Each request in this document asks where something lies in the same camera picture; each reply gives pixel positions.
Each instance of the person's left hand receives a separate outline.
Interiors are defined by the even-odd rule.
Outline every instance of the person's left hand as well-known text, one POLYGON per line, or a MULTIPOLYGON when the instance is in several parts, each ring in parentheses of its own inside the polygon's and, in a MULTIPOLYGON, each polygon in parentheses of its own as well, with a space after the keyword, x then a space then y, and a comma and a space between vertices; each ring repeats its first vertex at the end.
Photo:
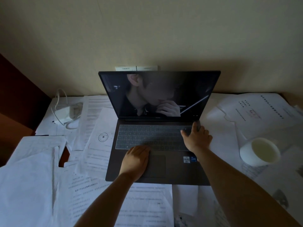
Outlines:
POLYGON ((137 181, 144 173, 149 160, 148 146, 135 146, 125 154, 119 175, 126 175, 133 182, 137 181))
POLYGON ((157 106, 157 113, 164 114, 169 117, 180 117, 180 107, 171 100, 164 100, 157 106))

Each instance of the wallpaper image on screen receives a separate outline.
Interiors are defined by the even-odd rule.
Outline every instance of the wallpaper image on screen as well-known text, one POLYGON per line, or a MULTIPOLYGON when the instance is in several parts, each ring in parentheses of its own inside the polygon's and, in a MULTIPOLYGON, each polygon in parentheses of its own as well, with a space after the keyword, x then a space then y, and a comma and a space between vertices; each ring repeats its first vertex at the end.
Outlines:
POLYGON ((101 74, 121 117, 201 115, 218 79, 211 72, 128 72, 101 74))

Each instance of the laptop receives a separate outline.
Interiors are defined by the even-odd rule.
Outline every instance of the laptop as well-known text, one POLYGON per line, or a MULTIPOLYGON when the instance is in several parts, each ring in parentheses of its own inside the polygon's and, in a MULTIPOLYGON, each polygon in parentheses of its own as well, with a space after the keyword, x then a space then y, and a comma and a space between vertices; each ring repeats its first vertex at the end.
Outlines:
POLYGON ((197 157, 185 147, 180 130, 190 134, 220 73, 99 72, 118 117, 105 180, 116 179, 132 146, 148 145, 149 162, 138 183, 209 186, 197 157))

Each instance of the charging cord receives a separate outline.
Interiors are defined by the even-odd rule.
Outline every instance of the charging cord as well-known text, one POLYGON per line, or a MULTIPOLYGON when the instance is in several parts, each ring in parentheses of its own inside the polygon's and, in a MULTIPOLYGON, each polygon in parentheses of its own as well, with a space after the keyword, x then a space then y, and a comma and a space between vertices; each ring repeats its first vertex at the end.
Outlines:
MULTIPOLYGON (((60 105, 60 106, 66 106, 66 107, 69 106, 69 105, 68 105, 68 98, 67 98, 66 92, 65 92, 63 89, 61 89, 61 88, 57 89, 55 98, 58 98, 57 103, 56 103, 56 105, 55 105, 55 111, 57 110, 57 106, 58 106, 58 105, 60 105), (62 92, 64 93, 64 95, 65 95, 66 104, 59 104, 60 91, 62 91, 62 92)), ((70 105, 70 106, 76 106, 76 105, 77 105, 79 108, 81 108, 81 111, 82 111, 83 103, 76 103, 76 104, 72 104, 72 105, 70 105)), ((78 118, 80 118, 80 116, 81 116, 81 111, 80 111, 79 115, 78 115, 76 118, 73 118, 72 121, 69 121, 69 122, 66 123, 65 128, 66 128, 67 130, 77 129, 77 127, 76 127, 76 128, 69 128, 68 125, 69 125, 71 122, 74 122, 75 120, 77 120, 78 118)), ((60 121, 60 119, 56 116, 56 114, 55 114, 55 112, 54 112, 54 110, 53 110, 53 107, 51 107, 51 112, 54 114, 54 116, 56 117, 56 119, 64 126, 64 123, 62 123, 62 122, 60 121)))

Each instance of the laptop lid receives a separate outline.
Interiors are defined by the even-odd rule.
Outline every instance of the laptop lid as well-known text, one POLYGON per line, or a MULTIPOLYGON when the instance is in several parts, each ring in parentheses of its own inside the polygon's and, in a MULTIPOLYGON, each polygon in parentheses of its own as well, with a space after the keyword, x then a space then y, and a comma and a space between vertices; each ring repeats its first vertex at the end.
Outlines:
POLYGON ((119 119, 195 121, 220 71, 99 72, 119 119))

